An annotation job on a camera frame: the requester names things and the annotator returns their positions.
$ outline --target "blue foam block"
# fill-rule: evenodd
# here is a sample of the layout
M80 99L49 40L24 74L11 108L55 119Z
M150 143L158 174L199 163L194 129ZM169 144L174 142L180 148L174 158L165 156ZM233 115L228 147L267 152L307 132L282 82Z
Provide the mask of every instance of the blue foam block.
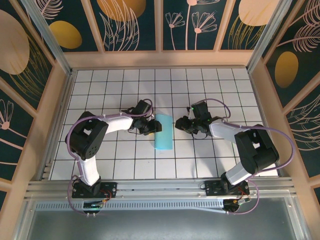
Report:
M155 120L159 121L162 131L155 133L155 149L172 150L173 149L173 118L169 115L156 114Z

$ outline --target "flower illustration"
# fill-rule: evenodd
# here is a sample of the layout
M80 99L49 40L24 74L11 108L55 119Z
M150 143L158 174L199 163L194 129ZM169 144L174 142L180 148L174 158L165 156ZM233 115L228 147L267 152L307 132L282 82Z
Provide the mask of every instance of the flower illustration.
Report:
M14 113L14 104L0 99L0 129L7 130L10 127L10 120Z
M173 50L176 50L172 29L176 28L176 27L184 26L186 24L186 22L183 21L183 17L181 15L181 12L179 12L179 13L175 12L172 15L171 15L170 12L168 12L168 13L165 14L165 19L166 19L167 23L169 24Z
M215 4L217 2L220 2L220 0L186 0L186 2L189 4L189 6L195 6L204 4Z
M215 13L202 13L199 18L199 12L192 13L192 23L195 32L195 41L194 41L194 50L197 50L197 38L198 34L208 33L217 30L217 24L214 24L216 21Z
M189 16L190 16L191 6L205 5L205 4L215 4L215 3L218 3L218 2L220 2L220 0L186 0L186 3L189 5L189 7L188 7L187 15L186 15L185 50L188 50L188 26L189 26Z
M11 121L13 113L14 113L14 104L10 101L8 101L5 104L5 101L3 99L0 99L0 130L4 130L4 131L9 130L9 131L13 132L14 134L17 134L20 137L23 137L26 139L27 138L26 136L24 136L24 135L22 135L22 134L20 134L10 128L10 121ZM12 142L6 141L2 138L0 138L0 142L5 143L5 144L7 144L11 147L14 147L16 149L19 149L19 150L23 149L23 147L18 146Z

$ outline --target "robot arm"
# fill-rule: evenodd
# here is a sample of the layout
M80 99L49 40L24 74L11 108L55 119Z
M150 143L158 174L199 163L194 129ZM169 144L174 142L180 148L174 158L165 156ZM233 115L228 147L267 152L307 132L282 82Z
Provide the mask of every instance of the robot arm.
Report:
M77 165L82 188L92 193L93 196L100 190L101 177L97 170L96 154L105 134L119 130L138 129L140 134L148 135L162 130L158 121L149 116L139 116L145 114L151 107L144 100L140 100L136 107L122 111L125 113L123 115L119 114L102 119L94 118L76 125L70 135L70 148L74 154L79 156ZM79 120L93 116L92 113L86 111Z
M211 117L204 101L191 105L187 110L189 116L176 121L177 129L189 134L197 134L200 131L207 136L222 138L236 144L240 162L221 175L217 187L225 194L229 194L244 180L278 161L278 151L266 130L241 129L232 124L225 124L223 118Z

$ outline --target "metal extrusion bar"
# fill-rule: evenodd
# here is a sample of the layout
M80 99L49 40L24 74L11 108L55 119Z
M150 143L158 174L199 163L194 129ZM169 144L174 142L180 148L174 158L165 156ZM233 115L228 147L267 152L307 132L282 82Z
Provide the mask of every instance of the metal extrusion bar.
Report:
M177 199L177 200L113 200L107 202L101 211L117 210L182 210L182 209L221 209L223 208L223 199ZM82 209L81 203L75 203L74 207ZM36 211L72 211L66 201L39 201L35 205Z
M114 200L173 200L173 199L199 199L199 198L230 198L230 196L207 197L203 186L206 180L211 179L175 179L175 180L119 180L117 195ZM288 194L294 197L296 191L289 177L255 177L260 196L286 197ZM25 200L66 200L69 181L31 181L25 194ZM249 184L250 192L256 189Z
M47 138L48 142L44 150L43 159L35 174L35 180L42 180L46 164L51 161L52 156L57 149L57 145L59 143L58 138L60 137L60 132L62 130L61 128L63 127L64 116L67 113L67 107L72 91L72 86L76 79L76 73L77 72L72 71L72 74L66 77L66 80L64 81L64 84L62 86L62 92L58 100L58 103L60 104L57 106L57 109L55 111L56 114L53 117L53 124Z
M278 5L276 6L276 9L271 16L269 23L265 26L247 65L249 74L252 73L252 71L255 69L269 42L272 40L272 37L274 36L287 11L289 10L291 2L292 0L282 0L279 1Z
M69 63L67 59L65 58L64 53L62 52L61 47L56 41L55 36L50 31L49 26L45 19L42 17L41 12L39 11L38 5L36 4L36 1L30 1L30 0L21 0L21 3L25 7L26 12L30 15L33 23L43 36L45 42L49 46L50 50L52 51L55 58L60 63L62 69L67 75L71 74L71 67L69 66Z

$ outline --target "yellow circle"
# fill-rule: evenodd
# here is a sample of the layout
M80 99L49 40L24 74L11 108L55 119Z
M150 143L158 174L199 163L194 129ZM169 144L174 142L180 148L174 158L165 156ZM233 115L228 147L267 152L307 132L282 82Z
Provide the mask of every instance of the yellow circle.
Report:
M275 64L275 82L280 88L287 88L295 80L298 72L299 62L297 56L285 51Z
M29 55L24 28L13 16L0 10L0 69L8 74L20 74L28 65Z
M49 28L61 47L76 49L82 44L80 32L66 21L55 21L50 24Z
M241 0L240 20L249 26L266 25L274 13L279 0Z
M140 17L146 9L146 0L97 0L97 3L105 15L120 22L131 20L131 17L128 16L130 9L132 9L136 18Z

